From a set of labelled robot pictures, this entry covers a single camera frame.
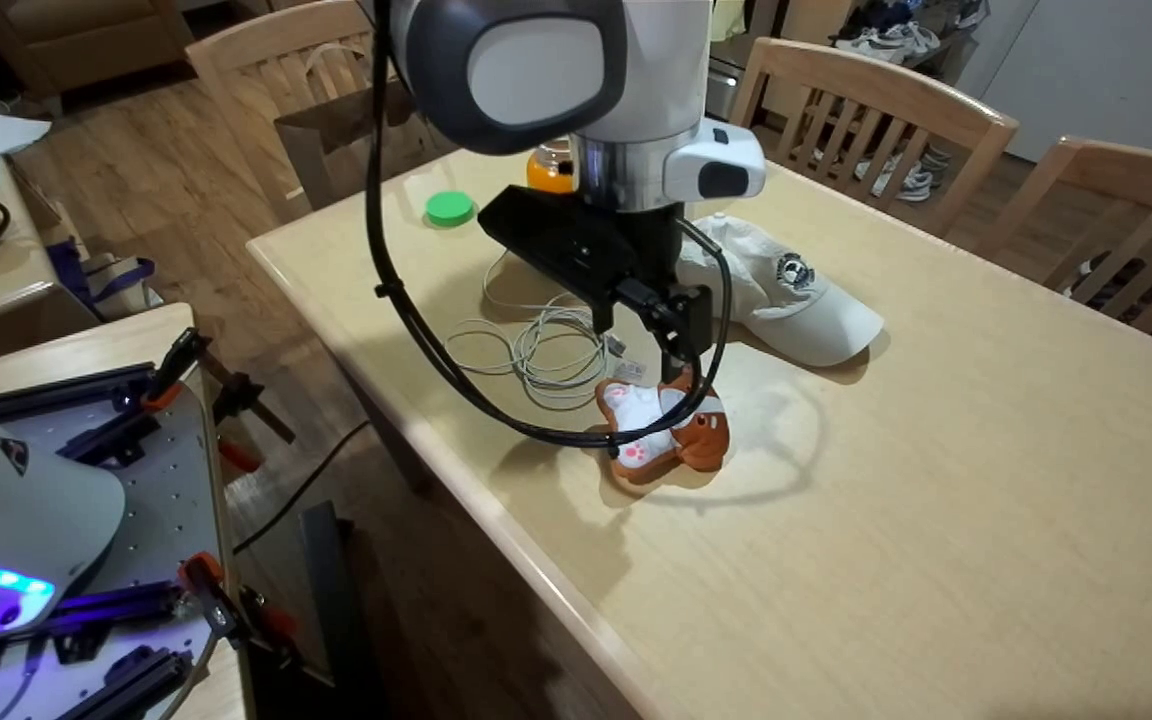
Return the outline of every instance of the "blue light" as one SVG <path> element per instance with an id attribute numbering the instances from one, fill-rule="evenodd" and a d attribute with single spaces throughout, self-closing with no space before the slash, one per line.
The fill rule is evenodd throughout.
<path id="1" fill-rule="evenodd" d="M 49 581 L 26 581 L 23 598 L 52 598 L 52 586 Z"/>
<path id="2" fill-rule="evenodd" d="M 14 590 L 19 586 L 19 576 L 14 573 L 0 573 L 0 590 Z"/>

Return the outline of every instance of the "electronic device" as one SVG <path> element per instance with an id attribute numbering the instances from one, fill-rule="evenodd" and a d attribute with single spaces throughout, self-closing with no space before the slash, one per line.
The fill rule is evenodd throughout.
<path id="1" fill-rule="evenodd" d="M 374 111 L 392 58 L 414 108 L 458 149 L 505 155 L 576 136 L 576 197 L 505 189 L 478 225 L 590 304 L 599 332 L 610 324 L 610 304 L 627 304 L 664 353 L 664 379 L 693 367 L 698 383 L 640 434 L 555 434 L 500 413 L 447 362 L 388 259 L 384 131 L 374 131 L 367 172 L 373 266 L 379 296 L 392 301 L 437 372 L 491 420 L 550 445 L 616 454 L 698 407 L 723 345 L 712 345 L 712 301 L 673 278 L 685 236 L 702 241 L 687 230 L 685 206 L 762 189 L 756 136 L 702 117 L 706 0 L 362 0 L 362 11 L 374 26 Z"/>
<path id="2" fill-rule="evenodd" d="M 0 638 L 26 633 L 100 562 L 123 484 L 0 429 Z"/>

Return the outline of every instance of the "orange object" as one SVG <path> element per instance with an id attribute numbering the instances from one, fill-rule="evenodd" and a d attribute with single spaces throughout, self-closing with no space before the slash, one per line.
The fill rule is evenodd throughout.
<path id="1" fill-rule="evenodd" d="M 527 189 L 569 197 L 576 193 L 576 151 L 569 139 L 541 143 L 527 155 Z"/>
<path id="2" fill-rule="evenodd" d="M 232 445 L 225 438 L 217 439 L 217 454 L 241 478 L 259 467 L 259 460 L 251 454 L 245 454 L 241 445 Z"/>
<path id="3" fill-rule="evenodd" d="M 693 383 L 696 383 L 696 372 L 685 367 L 667 387 L 687 392 Z M 727 429 L 727 413 L 720 407 L 720 398 L 706 392 L 706 401 L 685 424 L 673 429 L 673 439 L 677 439 L 677 458 L 693 472 L 723 467 L 732 429 Z"/>
<path id="4" fill-rule="evenodd" d="M 225 581 L 225 565 L 217 553 L 197 553 L 180 565 L 182 576 L 197 576 L 197 581 L 208 581 L 208 586 L 219 586 Z"/>
<path id="5" fill-rule="evenodd" d="M 168 404 L 175 404 L 182 392 L 182 383 L 162 387 L 158 398 L 147 398 L 142 407 L 147 413 L 162 413 Z"/>

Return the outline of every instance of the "floor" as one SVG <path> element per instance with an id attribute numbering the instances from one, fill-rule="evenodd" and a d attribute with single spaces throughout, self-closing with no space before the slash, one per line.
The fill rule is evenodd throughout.
<path id="1" fill-rule="evenodd" d="M 266 404 L 299 434 L 278 445 L 257 420 L 232 429 L 262 454 L 259 472 L 227 484 L 235 536 L 362 420 L 317 335 L 245 252 L 245 241 L 277 230 L 245 155 L 197 82 L 73 108 L 49 139 L 11 155 L 41 212 L 55 212 L 55 233 L 154 259 L 154 290 L 188 301 L 217 356 L 266 383 Z M 1000 165 L 963 233 L 988 230 L 1024 172 Z M 405 718 L 632 718 L 471 520 L 437 484 L 414 489 L 394 472 L 374 438 L 350 439 L 299 507 L 317 500 L 331 500 L 374 553 L 367 586 L 388 593 L 384 666 L 409 667 L 394 686 Z M 303 656 L 325 666 L 296 534 L 288 515 L 232 573 L 299 616 Z"/>

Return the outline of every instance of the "wall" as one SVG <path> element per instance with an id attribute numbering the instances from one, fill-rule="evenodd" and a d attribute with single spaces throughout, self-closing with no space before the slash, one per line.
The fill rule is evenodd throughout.
<path id="1" fill-rule="evenodd" d="M 1061 131 L 1152 149 L 1152 0 L 1039 0 L 1004 66 L 972 72 L 1021 122 L 1014 155 L 1034 159 Z"/>
<path id="2" fill-rule="evenodd" d="M 1039 0 L 991 0 L 957 90 L 984 95 Z"/>

